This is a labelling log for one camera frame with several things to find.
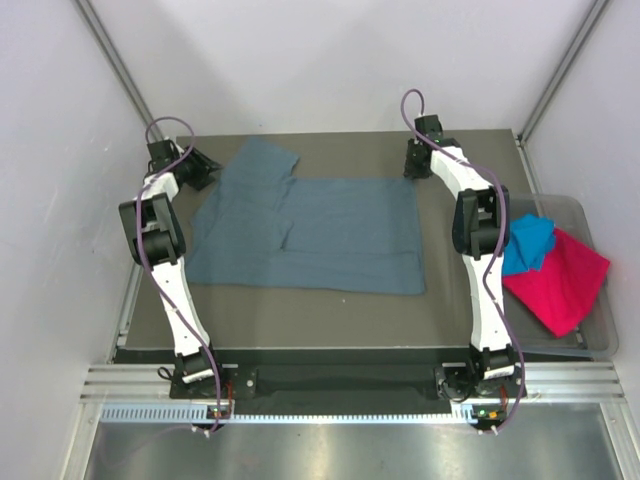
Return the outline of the grey-blue t-shirt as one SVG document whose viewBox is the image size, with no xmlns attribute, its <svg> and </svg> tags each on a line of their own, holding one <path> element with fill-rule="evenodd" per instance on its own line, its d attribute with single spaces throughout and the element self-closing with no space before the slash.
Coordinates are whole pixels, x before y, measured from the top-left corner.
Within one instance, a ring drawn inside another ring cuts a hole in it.
<svg viewBox="0 0 640 480">
<path fill-rule="evenodd" d="M 298 154 L 253 137 L 191 219 L 189 282 L 390 295 L 426 290 L 405 178 L 299 178 Z"/>
</svg>

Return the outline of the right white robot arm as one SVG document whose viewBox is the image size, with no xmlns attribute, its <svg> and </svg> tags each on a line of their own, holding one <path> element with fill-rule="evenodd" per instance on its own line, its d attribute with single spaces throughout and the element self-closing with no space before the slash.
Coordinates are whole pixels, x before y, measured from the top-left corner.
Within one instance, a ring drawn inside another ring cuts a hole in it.
<svg viewBox="0 0 640 480">
<path fill-rule="evenodd" d="M 444 135 L 436 115 L 421 115 L 410 125 L 404 176 L 437 176 L 455 199 L 452 243 L 461 255 L 469 286 L 473 326 L 466 372 L 469 388 L 487 396 L 514 374 L 516 355 L 503 321 L 503 252 L 509 241 L 509 192 L 481 176 L 459 143 Z"/>
</svg>

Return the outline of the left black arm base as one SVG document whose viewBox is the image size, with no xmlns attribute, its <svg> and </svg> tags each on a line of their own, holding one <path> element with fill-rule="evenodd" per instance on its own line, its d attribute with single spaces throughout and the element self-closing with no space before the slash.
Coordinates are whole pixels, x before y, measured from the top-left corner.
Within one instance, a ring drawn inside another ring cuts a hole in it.
<svg viewBox="0 0 640 480">
<path fill-rule="evenodd" d="M 215 400 L 217 397 L 226 400 L 252 399 L 255 396 L 258 377 L 258 370 L 253 366 L 224 366 L 221 373 L 220 394 L 217 395 L 213 377 L 185 384 L 166 366 L 158 367 L 156 373 L 161 379 L 170 382 L 169 397 L 181 400 Z"/>
</svg>

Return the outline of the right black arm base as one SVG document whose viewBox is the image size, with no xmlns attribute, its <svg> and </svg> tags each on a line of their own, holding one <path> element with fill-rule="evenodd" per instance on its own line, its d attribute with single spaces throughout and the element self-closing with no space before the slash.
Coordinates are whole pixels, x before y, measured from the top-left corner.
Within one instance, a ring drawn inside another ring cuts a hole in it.
<svg viewBox="0 0 640 480">
<path fill-rule="evenodd" d="M 438 395 L 449 401 L 463 403 L 480 400 L 514 400 L 523 385 L 520 368 L 513 375 L 480 380 L 471 367 L 463 363 L 446 363 L 434 369 Z"/>
</svg>

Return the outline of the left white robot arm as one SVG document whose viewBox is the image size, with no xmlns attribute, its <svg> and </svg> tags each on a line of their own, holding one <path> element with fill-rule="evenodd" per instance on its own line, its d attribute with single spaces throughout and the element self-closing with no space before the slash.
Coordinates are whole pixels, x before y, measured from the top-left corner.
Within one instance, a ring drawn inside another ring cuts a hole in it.
<svg viewBox="0 0 640 480">
<path fill-rule="evenodd" d="M 147 265 L 159 287 L 159 296 L 174 342 L 174 381 L 205 396 L 226 387 L 225 370 L 211 362 L 211 340 L 206 333 L 186 279 L 186 240 L 172 202 L 187 185 L 199 191 L 215 180 L 221 166 L 197 149 L 185 150 L 170 139 L 147 145 L 150 161 L 139 200 L 119 205 L 124 235 L 134 262 Z M 146 255 L 144 263 L 140 254 Z"/>
</svg>

